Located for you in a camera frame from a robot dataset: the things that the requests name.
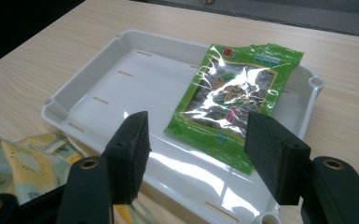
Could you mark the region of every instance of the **table surface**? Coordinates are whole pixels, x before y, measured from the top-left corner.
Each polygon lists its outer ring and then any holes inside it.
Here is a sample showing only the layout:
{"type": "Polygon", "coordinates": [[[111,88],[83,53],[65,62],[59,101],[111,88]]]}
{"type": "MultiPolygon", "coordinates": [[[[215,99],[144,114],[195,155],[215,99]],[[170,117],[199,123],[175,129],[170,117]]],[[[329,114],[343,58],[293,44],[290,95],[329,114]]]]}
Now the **table surface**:
{"type": "MultiPolygon", "coordinates": [[[[305,137],[311,158],[336,157],[359,173],[359,37],[125,0],[86,1],[0,60],[0,136],[18,140],[54,131],[41,118],[44,101],[129,29],[204,44],[275,43],[305,52],[302,62],[326,81],[305,137]]],[[[140,200],[161,223],[197,220],[157,195],[143,186],[140,200]]],[[[280,216],[283,223],[301,222],[299,206],[281,207],[280,216]]]]}

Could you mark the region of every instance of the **tray slot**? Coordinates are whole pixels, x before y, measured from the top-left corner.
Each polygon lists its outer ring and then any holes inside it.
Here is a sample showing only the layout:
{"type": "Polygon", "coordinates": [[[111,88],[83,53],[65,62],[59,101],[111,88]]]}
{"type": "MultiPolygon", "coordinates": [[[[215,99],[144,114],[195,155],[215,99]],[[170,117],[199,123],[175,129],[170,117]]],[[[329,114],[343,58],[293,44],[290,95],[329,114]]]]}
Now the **tray slot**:
{"type": "Polygon", "coordinates": [[[136,53],[143,54],[143,55],[149,56],[149,57],[153,56],[153,54],[149,54],[149,53],[142,52],[142,51],[136,51],[136,53]]]}
{"type": "Polygon", "coordinates": [[[214,212],[216,212],[217,214],[221,215],[222,217],[224,217],[225,219],[230,221],[229,223],[239,223],[237,218],[231,216],[230,214],[228,214],[225,211],[222,211],[218,207],[216,207],[216,206],[214,206],[214,205],[212,205],[210,203],[205,203],[205,206],[207,206],[208,208],[214,210],[214,212]]]}
{"type": "Polygon", "coordinates": [[[98,102],[101,102],[105,105],[109,105],[109,102],[105,101],[104,99],[101,99],[100,97],[97,97],[97,96],[94,96],[92,99],[98,101],[98,102]]]}
{"type": "Polygon", "coordinates": [[[133,77],[133,74],[130,74],[128,72],[118,71],[121,75],[125,75],[127,77],[133,77]]]}
{"type": "Polygon", "coordinates": [[[81,132],[81,133],[84,133],[84,132],[85,132],[82,128],[80,128],[79,126],[75,125],[74,123],[69,123],[68,125],[69,125],[69,127],[73,128],[73,129],[75,129],[75,130],[77,130],[77,131],[79,131],[79,132],[81,132]]]}

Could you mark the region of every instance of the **white plastic tray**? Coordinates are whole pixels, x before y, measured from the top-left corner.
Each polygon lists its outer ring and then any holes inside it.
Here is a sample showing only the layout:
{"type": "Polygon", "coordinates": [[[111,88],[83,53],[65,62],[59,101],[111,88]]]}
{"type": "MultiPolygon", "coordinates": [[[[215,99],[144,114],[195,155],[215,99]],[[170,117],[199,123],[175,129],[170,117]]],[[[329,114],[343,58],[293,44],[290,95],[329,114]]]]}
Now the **white plastic tray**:
{"type": "MultiPolygon", "coordinates": [[[[279,223],[257,172],[245,175],[164,134],[208,45],[143,31],[117,35],[50,99],[44,120],[99,152],[130,114],[148,111],[152,153],[144,181],[210,223],[279,223]]],[[[324,81],[298,66],[273,117],[301,139],[324,81]]]]}

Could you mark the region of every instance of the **plastic wrapper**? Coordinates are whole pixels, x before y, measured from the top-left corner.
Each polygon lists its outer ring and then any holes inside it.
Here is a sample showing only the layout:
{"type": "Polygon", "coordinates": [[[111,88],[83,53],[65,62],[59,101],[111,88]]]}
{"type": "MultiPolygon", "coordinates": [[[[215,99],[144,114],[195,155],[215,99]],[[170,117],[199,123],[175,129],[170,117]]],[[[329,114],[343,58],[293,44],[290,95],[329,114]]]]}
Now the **plastic wrapper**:
{"type": "Polygon", "coordinates": [[[302,55],[273,44],[212,45],[166,132],[249,174],[243,152],[248,113],[271,115],[302,55]]]}

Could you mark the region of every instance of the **transparent plastic packaging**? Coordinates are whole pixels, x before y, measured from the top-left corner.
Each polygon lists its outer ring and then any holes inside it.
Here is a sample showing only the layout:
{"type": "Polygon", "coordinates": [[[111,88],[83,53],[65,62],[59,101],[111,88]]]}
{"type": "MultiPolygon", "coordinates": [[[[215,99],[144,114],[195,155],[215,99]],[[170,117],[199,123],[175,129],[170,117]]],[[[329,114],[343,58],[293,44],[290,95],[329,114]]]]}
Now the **transparent plastic packaging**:
{"type": "Polygon", "coordinates": [[[249,112],[271,115],[303,53],[274,44],[212,45],[166,132],[250,174],[244,154],[249,112]]]}
{"type": "MultiPolygon", "coordinates": [[[[279,206],[257,172],[244,174],[164,133],[209,47],[123,32],[46,100],[42,117],[101,153],[128,115],[148,111],[152,152],[144,182],[209,223],[279,221],[279,206]]],[[[297,66],[272,116],[302,139],[323,86],[311,68],[297,66]]]]}

